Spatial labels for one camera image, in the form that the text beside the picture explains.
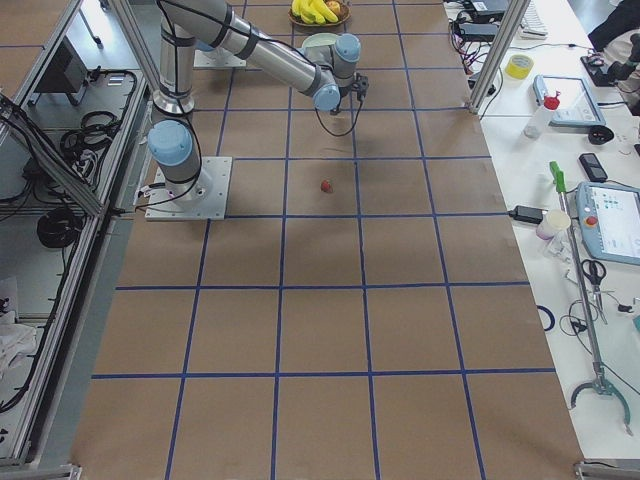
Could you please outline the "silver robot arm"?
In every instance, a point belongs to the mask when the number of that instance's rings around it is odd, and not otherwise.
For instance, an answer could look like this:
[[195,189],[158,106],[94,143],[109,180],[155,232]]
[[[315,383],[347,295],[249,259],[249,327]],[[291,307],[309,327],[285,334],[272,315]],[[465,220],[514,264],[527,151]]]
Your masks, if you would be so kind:
[[153,92],[153,126],[147,145],[164,176],[164,197],[155,208],[185,210],[201,203],[211,189],[199,139],[192,124],[195,55],[216,46],[194,32],[199,13],[178,1],[159,1],[161,50],[159,86]]
[[194,108],[195,51],[208,46],[228,51],[313,100],[319,111],[338,111],[354,92],[362,101],[368,78],[356,71],[361,44],[341,34],[328,45],[298,50],[269,37],[238,16],[225,1],[159,1],[161,10],[160,86],[154,104],[168,115]]

